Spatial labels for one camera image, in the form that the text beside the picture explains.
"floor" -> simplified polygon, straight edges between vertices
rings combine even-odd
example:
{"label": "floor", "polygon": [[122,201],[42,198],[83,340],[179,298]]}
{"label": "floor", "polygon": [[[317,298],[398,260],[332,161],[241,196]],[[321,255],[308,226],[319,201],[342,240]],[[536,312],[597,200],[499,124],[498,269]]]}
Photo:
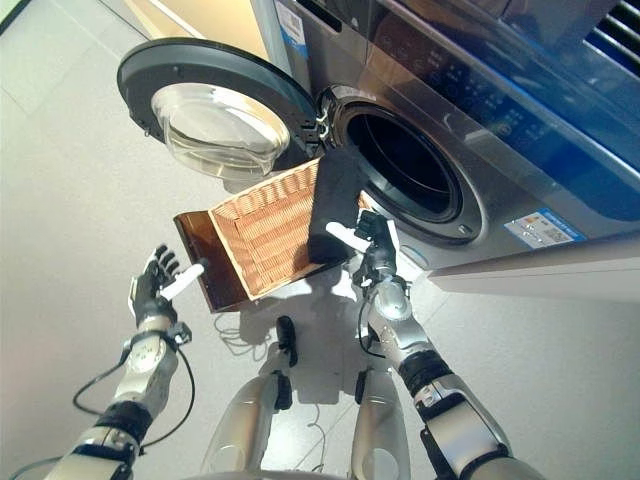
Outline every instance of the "floor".
{"label": "floor", "polygon": [[[0,37],[0,477],[64,453],[92,418],[73,392],[117,360],[134,329],[130,277],[160,242],[185,259],[172,218],[228,193],[176,164],[128,118],[115,83],[143,38],[97,1],[33,0]],[[176,301],[194,332],[193,414],[135,465],[137,478],[198,473],[233,393],[263,363],[273,320],[296,321],[294,407],[274,417],[264,467],[345,476],[357,416],[357,308],[340,269],[281,290],[251,311],[212,315],[193,286]],[[416,316],[443,357],[492,411],[514,452],[549,478],[637,479],[640,321],[637,306],[448,294],[421,276]],[[86,397],[104,405],[114,379]],[[401,395],[414,478],[434,477],[418,417]],[[189,397],[182,366],[148,438]],[[45,469],[24,478],[42,478]]]}

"front-loading washing machine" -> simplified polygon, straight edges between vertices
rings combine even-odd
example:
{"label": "front-loading washing machine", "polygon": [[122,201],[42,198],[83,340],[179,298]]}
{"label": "front-loading washing machine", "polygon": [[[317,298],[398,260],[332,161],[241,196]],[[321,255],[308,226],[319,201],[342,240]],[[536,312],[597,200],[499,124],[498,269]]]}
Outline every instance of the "front-loading washing machine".
{"label": "front-loading washing machine", "polygon": [[519,27],[549,23],[544,9],[513,3],[276,0],[293,76],[163,39],[127,54],[118,85],[148,135],[211,175],[357,145],[367,194],[424,268],[640,230],[640,95],[610,98],[640,88],[587,41],[617,4],[565,12],[553,50]]}

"black wire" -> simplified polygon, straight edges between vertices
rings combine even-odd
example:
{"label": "black wire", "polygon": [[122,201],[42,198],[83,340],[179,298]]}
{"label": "black wire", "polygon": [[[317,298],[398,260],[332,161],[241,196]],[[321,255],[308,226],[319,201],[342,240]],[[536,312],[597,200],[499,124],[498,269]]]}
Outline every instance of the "black wire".
{"label": "black wire", "polygon": [[[196,399],[196,381],[195,381],[195,378],[193,377],[193,371],[191,370],[191,365],[189,364],[189,360],[187,359],[187,356],[180,349],[177,349],[176,352],[182,357],[182,361],[184,362],[184,366],[187,369],[187,373],[189,374],[189,381],[191,382],[191,400],[189,400],[189,407],[187,408],[187,412],[184,414],[184,416],[182,417],[180,422],[178,422],[178,424],[175,427],[173,427],[171,430],[169,430],[167,433],[165,433],[161,437],[156,438],[155,440],[152,440],[150,442],[147,442],[147,443],[143,444],[140,447],[140,455],[144,455],[144,449],[146,447],[150,447],[151,445],[155,445],[156,443],[159,443],[162,440],[166,439],[167,437],[173,435],[176,432],[176,430],[178,430],[184,424],[184,422],[187,421],[187,418],[189,418],[189,415],[191,415],[191,410],[193,410],[193,404],[194,404],[195,399]],[[93,410],[92,408],[85,407],[84,405],[82,405],[78,401],[78,397],[80,395],[82,395],[85,391],[87,391],[89,388],[94,386],[96,383],[100,382],[101,380],[104,380],[106,377],[108,377],[113,372],[115,372],[118,368],[120,368],[122,365],[124,365],[124,363],[126,362],[128,356],[129,356],[129,350],[124,350],[122,352],[122,356],[120,357],[120,361],[116,365],[111,367],[109,370],[101,373],[100,375],[92,378],[85,385],[83,385],[80,388],[80,390],[78,390],[76,392],[76,394],[73,396],[73,406],[76,407],[77,409],[82,410],[83,412],[89,413],[91,415],[102,415],[103,412],[99,412],[97,410]]]}
{"label": "black wire", "polygon": [[324,457],[327,452],[327,434],[324,431],[324,428],[322,428],[320,424],[318,424],[318,420],[320,420],[320,405],[316,403],[315,406],[316,418],[313,422],[307,423],[307,427],[316,427],[318,430],[320,430],[320,434],[322,435],[322,450],[320,451],[320,463],[313,467],[311,471],[315,472],[316,470],[318,470],[322,472],[322,469],[324,468]]}
{"label": "black wire", "polygon": [[89,380],[87,383],[85,383],[82,387],[80,387],[80,389],[73,396],[73,400],[71,401],[73,403],[73,406],[76,407],[78,410],[81,410],[81,411],[83,411],[85,413],[88,413],[90,415],[98,415],[98,416],[102,415],[104,412],[99,412],[98,410],[94,410],[93,408],[85,407],[84,405],[82,405],[78,401],[78,398],[84,392],[86,392],[91,387],[93,387],[96,383],[104,380],[109,375],[111,375],[113,372],[118,370],[122,365],[124,365],[124,362],[127,361],[127,357],[128,356],[129,356],[129,351],[128,350],[123,350],[122,355],[120,356],[120,360],[118,361],[118,363],[116,363],[109,370],[107,370],[105,372],[102,372],[100,375],[97,375],[97,376],[93,377],[91,380]]}
{"label": "black wire", "polygon": [[22,11],[27,8],[27,5],[31,3],[31,0],[20,0],[16,2],[15,7],[13,7],[9,13],[6,14],[4,20],[0,22],[0,35],[2,35],[7,28],[13,23],[13,21],[18,18],[18,15],[22,13]]}
{"label": "black wire", "polygon": [[50,463],[57,462],[60,459],[62,459],[62,457],[45,458],[44,460],[38,460],[37,462],[33,462],[33,463],[30,463],[29,465],[25,465],[24,467],[21,467],[15,472],[13,472],[9,477],[9,480],[18,480],[22,475],[27,473],[29,470],[33,470],[34,468],[42,467],[43,465],[48,465]]}
{"label": "black wire", "polygon": [[151,445],[155,445],[156,443],[159,443],[162,440],[166,439],[167,437],[173,435],[176,432],[176,430],[178,430],[184,424],[184,422],[187,421],[187,418],[189,418],[189,415],[191,415],[191,410],[193,410],[193,404],[194,404],[194,402],[196,400],[196,381],[193,378],[193,371],[191,370],[191,365],[189,365],[189,360],[187,360],[187,356],[184,353],[182,353],[182,350],[180,350],[180,349],[177,349],[176,351],[182,357],[182,361],[184,362],[184,366],[187,369],[187,373],[189,374],[189,381],[191,382],[191,400],[189,400],[189,408],[187,408],[187,412],[184,414],[184,417],[182,417],[182,420],[180,420],[175,427],[173,427],[171,430],[169,430],[167,433],[165,433],[161,437],[156,438],[155,440],[152,440],[150,442],[147,442],[147,443],[143,444],[140,447],[140,455],[144,455],[145,454],[144,449],[146,447],[150,447]]}
{"label": "black wire", "polygon": [[368,348],[365,348],[364,343],[362,343],[362,313],[364,312],[364,307],[367,305],[367,303],[364,301],[364,299],[362,300],[362,307],[360,307],[360,313],[358,314],[358,342],[360,342],[360,348],[362,348],[362,351],[366,354],[369,354],[373,357],[378,357],[378,358],[387,358],[384,355],[380,355],[379,353],[373,353],[371,351],[369,351]]}

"woven laundry basket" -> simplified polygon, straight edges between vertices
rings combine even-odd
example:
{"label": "woven laundry basket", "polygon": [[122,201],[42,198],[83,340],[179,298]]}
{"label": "woven laundry basket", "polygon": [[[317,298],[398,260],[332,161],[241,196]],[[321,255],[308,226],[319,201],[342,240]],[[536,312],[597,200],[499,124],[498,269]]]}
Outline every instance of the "woven laundry basket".
{"label": "woven laundry basket", "polygon": [[[225,200],[209,216],[251,300],[322,265],[309,262],[307,240],[318,160]],[[366,207],[362,196],[360,205]]]}

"robot leg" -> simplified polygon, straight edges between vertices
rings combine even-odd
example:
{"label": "robot leg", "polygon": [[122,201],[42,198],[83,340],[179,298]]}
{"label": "robot leg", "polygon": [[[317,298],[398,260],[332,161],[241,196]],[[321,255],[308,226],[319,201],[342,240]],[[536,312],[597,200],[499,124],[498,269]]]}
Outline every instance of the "robot leg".
{"label": "robot leg", "polygon": [[358,383],[362,393],[358,395],[360,410],[351,450],[350,478],[410,479],[404,417],[390,373],[368,370],[360,374]]}
{"label": "robot leg", "polygon": [[246,383],[218,423],[201,473],[257,470],[267,449],[271,417],[291,406],[289,367],[297,362],[295,331],[288,317],[277,322],[278,348],[260,374]]}

